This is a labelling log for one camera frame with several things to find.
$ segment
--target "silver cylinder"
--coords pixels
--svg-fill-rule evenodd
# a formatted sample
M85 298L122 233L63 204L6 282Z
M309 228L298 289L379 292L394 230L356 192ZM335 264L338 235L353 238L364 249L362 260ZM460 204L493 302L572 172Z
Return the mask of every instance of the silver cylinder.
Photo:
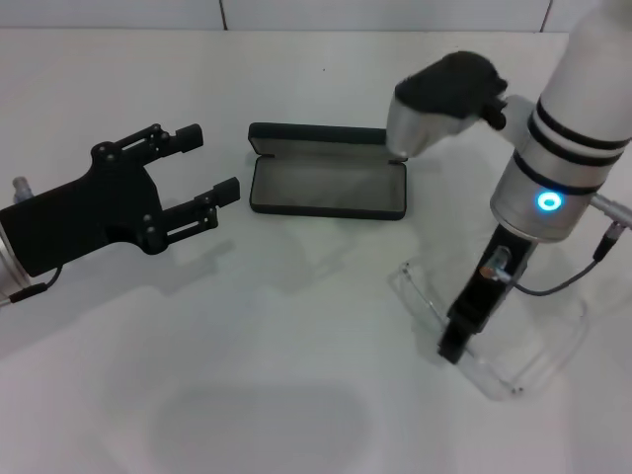
M476 120L423 114L393 96L386 124L386 146L400 159L413 158L448 135L455 135Z
M29 275L16 259L0 224L0 295L7 298L30 285Z

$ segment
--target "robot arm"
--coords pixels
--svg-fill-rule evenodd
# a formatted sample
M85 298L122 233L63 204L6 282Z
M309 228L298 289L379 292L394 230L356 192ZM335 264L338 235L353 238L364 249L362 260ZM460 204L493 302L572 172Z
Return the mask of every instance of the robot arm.
M0 210L0 306L39 294L37 277L115 242L149 255L217 227L217 208L239 199L232 178L190 202L162 208L145 170L149 163L203 145L199 125L175 135L154 124L117 142L92 149L92 166L78 180L32 197L14 184L15 205Z
M491 199L500 225L448 311L439 353L453 363L519 287L538 243L564 240L592 204L616 221L597 262L632 225L629 209L597 193L632 137L632 2L609 2L580 22L537 105L504 101L507 83L474 56L451 54L398 85L387 124L387 146L400 158L477 119L515 147Z

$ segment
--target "cable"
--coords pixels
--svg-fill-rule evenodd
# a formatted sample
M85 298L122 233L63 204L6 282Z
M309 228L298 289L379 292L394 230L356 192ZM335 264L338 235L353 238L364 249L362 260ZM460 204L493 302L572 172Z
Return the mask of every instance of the cable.
M597 245L596 249L594 249L594 253L592 254L592 262L581 272L579 272L575 276L570 277L569 279L567 279L563 283L558 284L557 286L554 286L550 289L545 289L542 291L536 291L533 289L525 288L521 284L518 284L518 282L514 279L511 279L508 282L508 285L513 286L518 291L521 291L530 296L548 296L550 294L557 293L558 291L561 291L564 288L568 288L571 284L576 282L578 279L585 277L588 273L590 273L591 270L594 269L594 267L596 267L597 264L605 258L608 252L612 250L612 247L614 247L614 244L617 243L617 241L619 240L619 237L621 237L621 234L623 233L624 230L625 230L625 226L621 225L618 222L612 222L610 226L608 227L608 229L603 234L603 237L601 237L599 245Z
M0 306L5 306L7 304L17 303L20 301L24 301L25 299L31 298L38 294L42 294L47 291L51 286L57 283L59 276L61 275L61 270L63 266L59 267L55 270L55 274L52 276L48 283L36 283L31 286L27 286L20 291L17 291L10 295L7 299L0 301Z
M46 289L49 289L51 286L57 283L59 276L61 275L61 271L63 270L63 265L55 270L55 275L52 276L50 281L46 284Z
M576 274L575 276L567 279L566 281L564 281L563 283L558 284L557 286L552 287L551 289L545 289L542 291L536 291L533 289L528 289L525 288L524 286L518 284L517 281L512 281L511 285L517 289L518 291L522 291L525 294L531 295L531 296L548 296L550 294L553 293L557 293L558 291L561 291L564 288L568 288L571 284L573 284L575 281L577 281L578 279L585 277L594 267L596 267L596 265L598 264L597 260L593 260L585 269L583 269L581 272L579 272L578 274Z

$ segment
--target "white table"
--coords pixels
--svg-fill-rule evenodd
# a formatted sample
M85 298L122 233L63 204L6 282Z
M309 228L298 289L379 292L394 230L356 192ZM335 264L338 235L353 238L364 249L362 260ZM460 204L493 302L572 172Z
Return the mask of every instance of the white table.
M248 206L252 121L384 126L394 85L460 48L536 99L566 37L531 34L0 31L0 204L85 172L89 150L153 122L205 147L150 167L182 202L232 176L220 227L147 257L116 245L0 312L0 472L630 472L630 240L578 286L592 331L540 395L490 402L421 357L387 284L491 219L511 148L485 126L409 163L400 222L264 216ZM606 193L632 203L632 160ZM442 199L431 199L441 194ZM589 211L538 250L531 286L590 258ZM559 270L548 266L555 260Z

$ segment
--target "glowing blue ring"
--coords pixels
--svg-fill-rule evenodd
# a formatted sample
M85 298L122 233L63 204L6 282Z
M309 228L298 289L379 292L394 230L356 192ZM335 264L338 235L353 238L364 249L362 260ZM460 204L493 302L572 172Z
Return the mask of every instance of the glowing blue ring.
M557 193L548 191L537 197L537 205L546 212L552 212L562 206L562 197Z

